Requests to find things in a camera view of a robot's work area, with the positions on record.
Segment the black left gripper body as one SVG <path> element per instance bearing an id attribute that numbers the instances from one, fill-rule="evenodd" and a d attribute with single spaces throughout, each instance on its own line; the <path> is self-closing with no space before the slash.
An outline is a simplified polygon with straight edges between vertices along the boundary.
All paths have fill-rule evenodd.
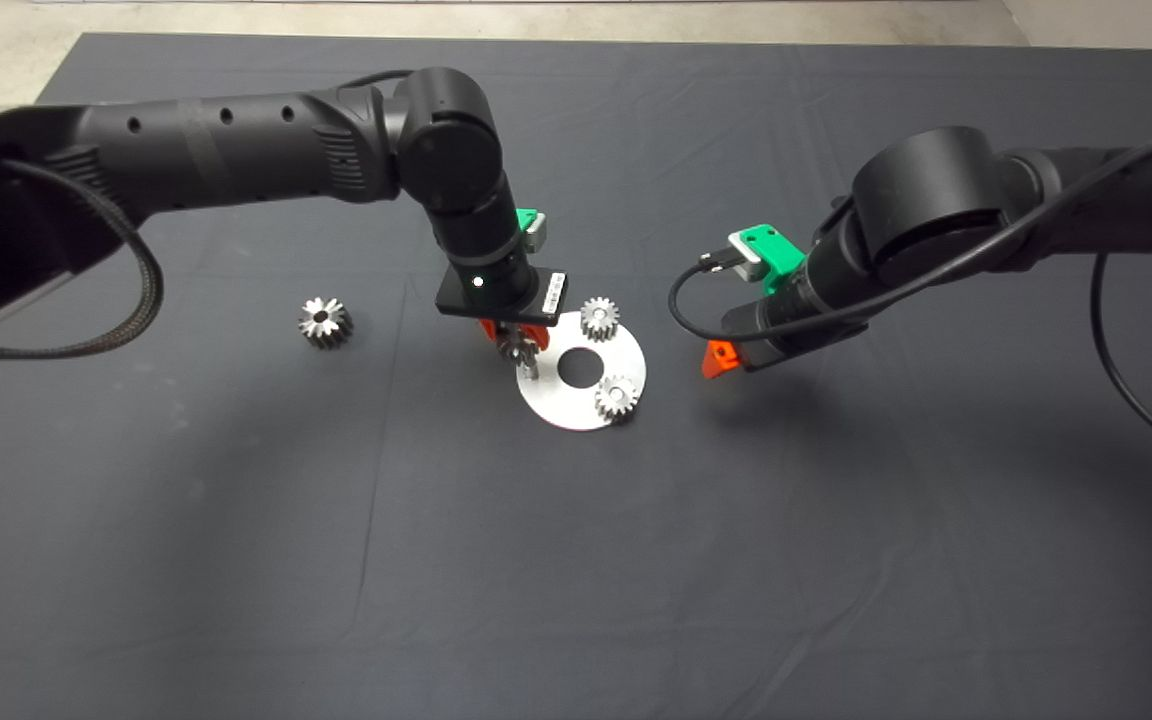
<path id="1" fill-rule="evenodd" d="M 570 279 L 536 266 L 520 240 L 482 256 L 448 256 L 435 310 L 492 323 L 558 325 Z"/>

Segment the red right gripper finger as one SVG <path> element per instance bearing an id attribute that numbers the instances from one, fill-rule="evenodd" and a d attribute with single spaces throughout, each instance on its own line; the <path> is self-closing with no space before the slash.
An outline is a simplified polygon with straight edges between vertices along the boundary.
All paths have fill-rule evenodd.
<path id="1" fill-rule="evenodd" d="M 702 377 L 712 381 L 742 369 L 738 346 L 730 341 L 708 340 L 702 359 Z"/>

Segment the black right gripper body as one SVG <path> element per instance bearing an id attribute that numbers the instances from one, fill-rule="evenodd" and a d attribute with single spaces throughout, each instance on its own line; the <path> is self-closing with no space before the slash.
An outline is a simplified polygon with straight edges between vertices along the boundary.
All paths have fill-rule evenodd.
<path id="1" fill-rule="evenodd" d="M 721 331 L 723 334 L 768 331 L 774 325 L 801 323 L 870 297 L 872 270 L 849 263 L 804 263 L 772 296 L 727 311 L 721 319 Z M 861 316 L 859 319 L 833 320 L 812 329 L 735 346 L 742 369 L 756 372 L 851 340 L 864 331 L 867 331 L 867 318 Z"/>

